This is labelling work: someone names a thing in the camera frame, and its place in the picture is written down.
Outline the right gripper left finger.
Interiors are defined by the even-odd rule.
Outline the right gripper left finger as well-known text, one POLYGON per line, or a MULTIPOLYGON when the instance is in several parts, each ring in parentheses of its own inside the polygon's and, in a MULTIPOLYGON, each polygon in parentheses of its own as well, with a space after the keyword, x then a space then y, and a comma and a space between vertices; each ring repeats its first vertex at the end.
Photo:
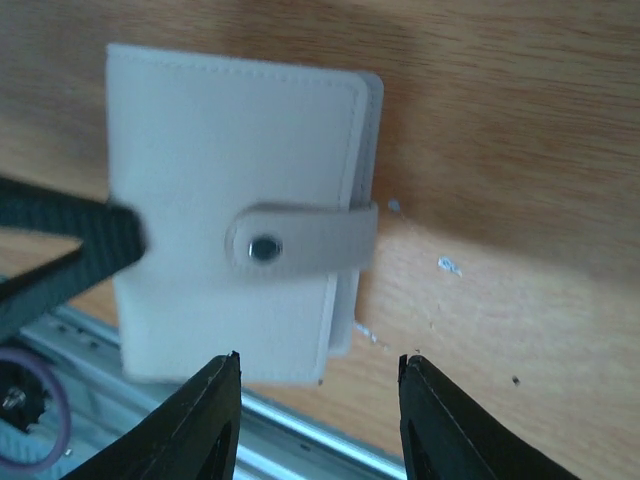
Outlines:
POLYGON ((237 352, 213 358, 130 432, 68 480, 231 479, 241 419, 237 352))

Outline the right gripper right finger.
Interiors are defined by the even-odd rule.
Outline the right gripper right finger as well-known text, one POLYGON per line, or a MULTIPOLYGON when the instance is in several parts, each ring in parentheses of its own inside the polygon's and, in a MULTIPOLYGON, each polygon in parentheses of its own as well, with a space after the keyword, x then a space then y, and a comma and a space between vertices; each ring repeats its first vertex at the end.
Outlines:
POLYGON ((398 365, 400 432, 409 479, 574 479, 421 355, 398 365))

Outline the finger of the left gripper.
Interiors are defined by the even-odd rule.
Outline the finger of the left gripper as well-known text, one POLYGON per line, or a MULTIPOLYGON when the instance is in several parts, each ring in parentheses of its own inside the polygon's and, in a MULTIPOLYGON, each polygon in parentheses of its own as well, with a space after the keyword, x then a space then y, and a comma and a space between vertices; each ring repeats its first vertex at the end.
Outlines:
POLYGON ((80 246, 1 283, 1 338, 139 261, 142 224, 128 208, 1 179, 1 226, 73 237, 80 246))

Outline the white card holder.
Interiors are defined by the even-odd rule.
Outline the white card holder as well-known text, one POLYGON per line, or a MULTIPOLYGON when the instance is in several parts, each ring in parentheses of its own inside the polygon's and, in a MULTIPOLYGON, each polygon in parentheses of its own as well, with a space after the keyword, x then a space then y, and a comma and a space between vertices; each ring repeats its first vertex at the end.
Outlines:
POLYGON ((126 374, 234 351, 246 382, 319 382, 375 250, 381 79, 112 44, 105 86, 110 197, 146 246, 113 281, 126 374))

